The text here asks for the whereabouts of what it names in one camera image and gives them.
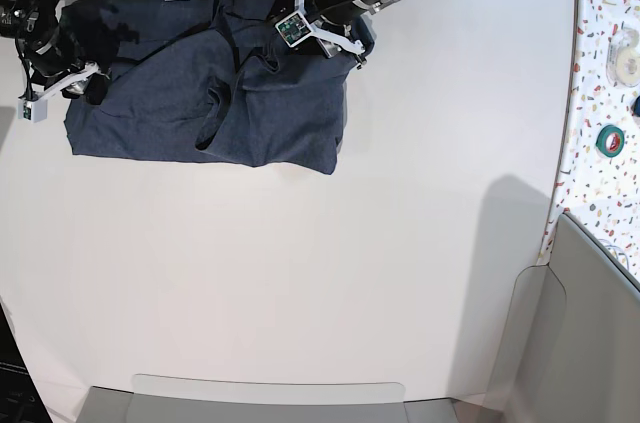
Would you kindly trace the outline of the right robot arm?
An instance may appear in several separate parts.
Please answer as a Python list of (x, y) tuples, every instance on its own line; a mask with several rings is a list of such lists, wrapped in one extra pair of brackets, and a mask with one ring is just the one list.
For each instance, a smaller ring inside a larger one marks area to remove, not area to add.
[(57, 17), (60, 0), (1, 0), (1, 36), (14, 42), (26, 77), (23, 97), (33, 101), (34, 87), (51, 89), (77, 76), (93, 62), (78, 34)]

